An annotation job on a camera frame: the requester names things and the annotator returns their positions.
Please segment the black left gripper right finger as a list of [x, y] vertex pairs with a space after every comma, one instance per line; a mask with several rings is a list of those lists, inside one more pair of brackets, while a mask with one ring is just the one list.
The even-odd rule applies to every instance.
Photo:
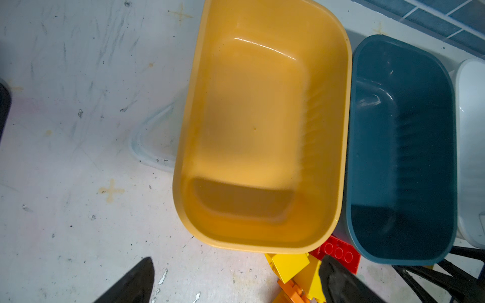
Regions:
[[323, 294], [327, 302], [383, 303], [361, 280], [332, 256], [325, 256], [319, 269]]

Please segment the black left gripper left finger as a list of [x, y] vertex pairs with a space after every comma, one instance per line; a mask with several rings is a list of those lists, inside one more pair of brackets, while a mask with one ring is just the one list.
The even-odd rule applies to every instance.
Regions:
[[151, 257], [142, 259], [95, 303], [102, 302], [150, 302], [154, 286], [155, 269]]

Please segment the red two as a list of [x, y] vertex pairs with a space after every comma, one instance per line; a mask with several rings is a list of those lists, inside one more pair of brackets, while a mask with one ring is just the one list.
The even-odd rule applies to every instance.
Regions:
[[335, 236], [330, 236], [320, 247], [311, 251], [310, 255], [318, 260], [331, 256], [354, 275], [357, 274], [361, 260], [361, 255], [352, 245]]

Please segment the yellow cube brick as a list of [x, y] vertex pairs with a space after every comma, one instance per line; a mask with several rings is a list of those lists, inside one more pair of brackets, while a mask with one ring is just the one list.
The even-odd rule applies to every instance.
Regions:
[[293, 280], [309, 300], [326, 302], [323, 294], [319, 269], [322, 262], [312, 255], [308, 255], [309, 264], [297, 273]]
[[309, 265], [309, 254], [265, 254], [270, 268], [284, 284]]

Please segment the orange flat brick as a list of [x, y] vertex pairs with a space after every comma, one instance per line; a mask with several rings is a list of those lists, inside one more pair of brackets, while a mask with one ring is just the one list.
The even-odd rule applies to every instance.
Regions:
[[303, 290], [293, 281], [289, 280], [284, 283], [282, 280], [277, 281], [281, 291], [272, 301], [273, 303], [310, 303]]

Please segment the teal plastic bin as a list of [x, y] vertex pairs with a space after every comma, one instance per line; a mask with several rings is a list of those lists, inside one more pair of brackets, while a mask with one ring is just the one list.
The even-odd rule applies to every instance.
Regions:
[[342, 211], [334, 235], [372, 262], [441, 261], [457, 232], [455, 92], [433, 55], [385, 35], [352, 63]]

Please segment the yellow plastic bin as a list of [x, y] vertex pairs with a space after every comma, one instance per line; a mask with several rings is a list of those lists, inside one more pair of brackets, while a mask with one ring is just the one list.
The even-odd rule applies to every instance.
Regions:
[[206, 1], [174, 206], [223, 249], [307, 253], [341, 214], [352, 49], [314, 1]]

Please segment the white plastic bin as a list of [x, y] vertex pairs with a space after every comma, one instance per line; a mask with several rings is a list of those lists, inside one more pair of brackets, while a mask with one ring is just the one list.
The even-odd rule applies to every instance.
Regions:
[[451, 72], [457, 107], [458, 233], [484, 249], [484, 61]]

